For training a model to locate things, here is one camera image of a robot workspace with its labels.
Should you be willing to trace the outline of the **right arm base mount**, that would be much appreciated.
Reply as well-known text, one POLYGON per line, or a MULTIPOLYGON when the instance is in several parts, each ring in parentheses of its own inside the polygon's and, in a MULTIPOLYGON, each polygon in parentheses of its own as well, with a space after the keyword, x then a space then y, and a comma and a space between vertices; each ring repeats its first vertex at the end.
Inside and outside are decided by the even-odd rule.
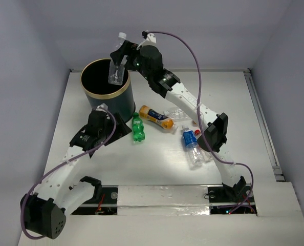
POLYGON ((229 198, 223 187, 211 186, 203 198, 209 201, 210 215, 257 214, 253 193, 249 192, 250 186, 246 186, 238 198, 229 198))

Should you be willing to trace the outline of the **green soda bottle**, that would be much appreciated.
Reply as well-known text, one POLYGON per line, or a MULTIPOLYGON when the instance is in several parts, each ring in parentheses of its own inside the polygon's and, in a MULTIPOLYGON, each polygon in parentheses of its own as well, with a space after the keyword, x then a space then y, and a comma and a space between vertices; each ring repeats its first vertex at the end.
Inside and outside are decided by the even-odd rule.
POLYGON ((145 139, 144 125, 139 113, 134 112, 132 118, 133 140, 141 142, 145 139))

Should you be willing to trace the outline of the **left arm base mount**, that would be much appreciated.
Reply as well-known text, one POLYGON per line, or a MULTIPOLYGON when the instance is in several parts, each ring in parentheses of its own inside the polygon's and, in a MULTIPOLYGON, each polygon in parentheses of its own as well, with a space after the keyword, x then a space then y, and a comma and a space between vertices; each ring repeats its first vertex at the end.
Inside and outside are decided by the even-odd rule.
POLYGON ((99 198, 92 198, 72 215, 117 215, 118 186, 103 186, 99 198))

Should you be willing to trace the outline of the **blue label water bottle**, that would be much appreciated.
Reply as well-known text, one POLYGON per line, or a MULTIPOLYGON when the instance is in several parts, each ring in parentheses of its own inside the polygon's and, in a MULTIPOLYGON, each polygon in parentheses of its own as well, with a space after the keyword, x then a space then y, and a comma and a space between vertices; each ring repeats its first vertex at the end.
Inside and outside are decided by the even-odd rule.
POLYGON ((187 126, 182 126, 182 140, 191 165, 193 167, 200 167, 204 163, 205 159, 200 151, 194 131, 187 126))

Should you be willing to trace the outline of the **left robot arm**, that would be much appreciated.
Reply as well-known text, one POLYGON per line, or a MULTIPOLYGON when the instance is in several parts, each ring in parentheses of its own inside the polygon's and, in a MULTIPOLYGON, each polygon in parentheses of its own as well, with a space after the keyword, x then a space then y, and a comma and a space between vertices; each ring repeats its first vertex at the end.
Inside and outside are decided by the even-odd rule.
POLYGON ((98 106, 88 122, 71 139, 69 147, 56 167, 34 184, 20 201, 20 224, 30 239, 57 238, 67 217, 82 204, 92 203, 100 211, 101 204, 111 198, 112 188, 103 188, 99 179, 79 175, 80 158, 92 158, 107 146, 131 133, 119 113, 98 106))

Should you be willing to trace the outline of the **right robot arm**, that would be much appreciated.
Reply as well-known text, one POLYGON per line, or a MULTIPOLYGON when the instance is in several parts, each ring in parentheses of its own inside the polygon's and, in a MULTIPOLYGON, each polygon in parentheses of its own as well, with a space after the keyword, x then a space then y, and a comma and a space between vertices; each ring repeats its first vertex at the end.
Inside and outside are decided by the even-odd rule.
POLYGON ((199 105, 196 97, 185 88, 180 79, 164 68, 162 54, 157 47, 139 46, 126 40, 110 57, 116 65, 125 59, 126 69, 138 71, 154 92, 178 106, 194 122, 201 124, 202 136, 198 138, 198 144, 213 154, 225 197, 237 202, 242 196, 246 181, 235 167, 226 146, 228 116, 225 113, 217 114, 204 104, 199 105))

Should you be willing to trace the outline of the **red cap clear bottle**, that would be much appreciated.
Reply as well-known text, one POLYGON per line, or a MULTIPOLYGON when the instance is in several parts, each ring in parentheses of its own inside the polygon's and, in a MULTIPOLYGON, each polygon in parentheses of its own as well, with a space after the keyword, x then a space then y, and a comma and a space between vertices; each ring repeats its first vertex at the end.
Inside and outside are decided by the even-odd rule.
MULTIPOLYGON (((196 129, 194 131, 195 137, 196 139, 199 139, 199 137, 202 135, 201 131, 199 129, 196 129)), ((209 152, 203 150, 200 146, 200 151, 203 152, 204 156, 205 156, 205 162, 211 162, 212 161, 212 156, 209 152)))

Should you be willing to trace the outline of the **clear water bottle white cap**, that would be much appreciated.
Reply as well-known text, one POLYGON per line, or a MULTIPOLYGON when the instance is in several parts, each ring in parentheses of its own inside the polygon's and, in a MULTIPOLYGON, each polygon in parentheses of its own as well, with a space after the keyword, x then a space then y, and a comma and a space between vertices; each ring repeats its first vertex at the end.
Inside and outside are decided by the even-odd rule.
MULTIPOLYGON (((118 50, 124 41, 126 40, 126 33, 120 32, 115 45, 115 50, 118 50)), ((108 83, 111 85, 121 86, 123 84, 125 67, 123 64, 115 65, 114 62, 110 61, 108 83)))

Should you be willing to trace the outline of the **yellow milk tea bottle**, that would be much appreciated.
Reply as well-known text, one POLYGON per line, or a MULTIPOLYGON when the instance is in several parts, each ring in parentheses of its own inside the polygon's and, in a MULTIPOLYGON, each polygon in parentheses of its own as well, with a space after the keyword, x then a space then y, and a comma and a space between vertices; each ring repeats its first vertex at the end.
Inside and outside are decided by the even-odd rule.
POLYGON ((164 130, 176 131, 178 129, 178 126, 170 117, 160 114, 146 105, 143 105, 139 109, 139 116, 154 122, 164 130))

